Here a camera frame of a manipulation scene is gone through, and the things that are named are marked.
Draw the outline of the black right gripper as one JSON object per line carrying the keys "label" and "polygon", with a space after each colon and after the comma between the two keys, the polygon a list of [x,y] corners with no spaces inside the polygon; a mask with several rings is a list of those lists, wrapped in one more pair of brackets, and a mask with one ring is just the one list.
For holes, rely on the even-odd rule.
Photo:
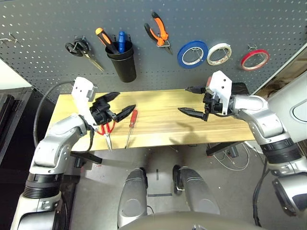
{"label": "black right gripper", "polygon": [[218,114],[224,115],[223,104],[220,103],[220,98],[217,94],[210,94],[206,92],[206,88],[202,86],[189,86],[185,91],[195,93],[195,94],[204,94],[203,103],[204,103],[204,112],[196,111],[192,108],[181,107],[178,110],[188,116],[199,118],[203,121],[208,120],[209,114]]}

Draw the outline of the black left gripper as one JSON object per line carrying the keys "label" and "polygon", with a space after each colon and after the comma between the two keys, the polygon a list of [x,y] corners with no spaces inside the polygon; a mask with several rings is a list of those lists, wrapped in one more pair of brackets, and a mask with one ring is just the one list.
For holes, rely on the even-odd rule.
{"label": "black left gripper", "polygon": [[119,95],[119,92],[110,92],[96,98],[96,100],[93,102],[92,106],[90,107],[90,112],[97,125],[104,125],[112,120],[121,121],[129,116],[135,109],[136,105],[134,104],[125,107],[117,115],[113,113],[110,110],[110,105],[108,103]]}

